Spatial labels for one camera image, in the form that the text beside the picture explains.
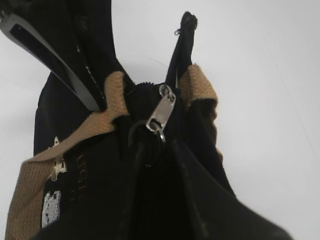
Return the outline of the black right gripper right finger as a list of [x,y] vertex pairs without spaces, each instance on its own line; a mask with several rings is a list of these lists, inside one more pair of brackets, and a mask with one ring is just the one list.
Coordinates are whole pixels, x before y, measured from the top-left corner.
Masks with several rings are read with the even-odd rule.
[[242,204],[222,164],[181,139],[155,147],[136,141],[141,169],[136,240],[289,240],[290,234]]

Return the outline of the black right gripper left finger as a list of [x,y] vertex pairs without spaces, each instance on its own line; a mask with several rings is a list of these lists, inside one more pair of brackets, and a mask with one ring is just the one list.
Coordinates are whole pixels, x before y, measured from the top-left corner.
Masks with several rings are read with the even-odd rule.
[[105,109],[103,89],[73,23],[67,0],[2,0],[0,30],[42,62],[90,111]]

